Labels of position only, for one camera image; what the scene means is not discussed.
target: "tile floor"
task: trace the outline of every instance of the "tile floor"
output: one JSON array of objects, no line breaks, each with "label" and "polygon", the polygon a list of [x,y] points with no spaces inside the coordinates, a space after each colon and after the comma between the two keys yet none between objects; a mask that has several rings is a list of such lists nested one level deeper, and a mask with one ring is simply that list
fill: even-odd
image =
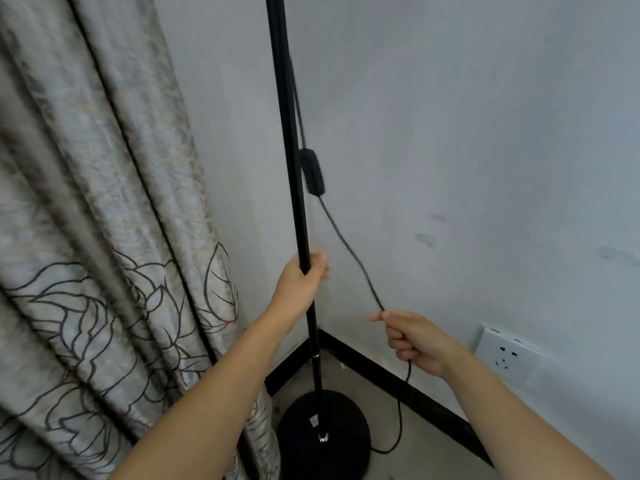
[{"label": "tile floor", "polygon": [[[323,379],[327,389],[349,396],[369,422],[371,442],[388,448],[396,440],[396,400],[323,352]],[[313,389],[311,364],[306,364],[273,398],[274,422],[300,395]],[[403,406],[404,433],[398,448],[388,455],[371,454],[366,480],[499,480],[498,473],[466,448]]]}]

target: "person's left hand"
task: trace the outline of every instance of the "person's left hand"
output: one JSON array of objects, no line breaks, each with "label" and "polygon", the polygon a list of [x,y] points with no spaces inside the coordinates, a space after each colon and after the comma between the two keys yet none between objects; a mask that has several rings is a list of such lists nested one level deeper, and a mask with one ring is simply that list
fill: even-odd
[{"label": "person's left hand", "polygon": [[307,274],[303,274],[296,254],[284,267],[267,312],[283,320],[289,328],[292,328],[311,306],[320,281],[329,278],[329,269],[325,252],[313,250],[311,251],[311,269]]}]

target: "wall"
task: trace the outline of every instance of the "wall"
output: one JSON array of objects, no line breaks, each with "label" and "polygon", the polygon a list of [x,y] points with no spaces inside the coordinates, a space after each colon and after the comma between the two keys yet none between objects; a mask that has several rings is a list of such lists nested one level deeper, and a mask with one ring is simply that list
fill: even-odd
[{"label": "wall", "polygon": [[[245,319],[296,252],[264,0],[155,0]],[[299,323],[275,363],[307,337]]]},{"label": "wall", "polygon": [[[542,348],[524,401],[619,479],[640,471],[638,0],[287,0],[326,204],[388,307],[468,347]],[[323,326],[398,376],[319,206]],[[436,239],[433,247],[417,233]],[[460,412],[439,379],[416,387]]]}]

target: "electrical outlet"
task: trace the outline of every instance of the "electrical outlet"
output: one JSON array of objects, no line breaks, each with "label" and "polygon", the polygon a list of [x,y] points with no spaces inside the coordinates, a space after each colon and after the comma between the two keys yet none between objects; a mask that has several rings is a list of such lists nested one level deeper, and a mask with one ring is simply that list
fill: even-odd
[{"label": "electrical outlet", "polygon": [[484,360],[492,371],[505,379],[524,384],[544,355],[507,333],[485,326],[476,348],[476,357]]}]

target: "person's right arm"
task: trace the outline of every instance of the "person's right arm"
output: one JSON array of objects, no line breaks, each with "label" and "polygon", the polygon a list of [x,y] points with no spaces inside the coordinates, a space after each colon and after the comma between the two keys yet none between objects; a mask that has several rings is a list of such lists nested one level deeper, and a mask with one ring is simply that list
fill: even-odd
[{"label": "person's right arm", "polygon": [[466,348],[421,315],[392,310],[387,325],[401,360],[444,379],[506,480],[612,480],[594,460],[524,405]]}]

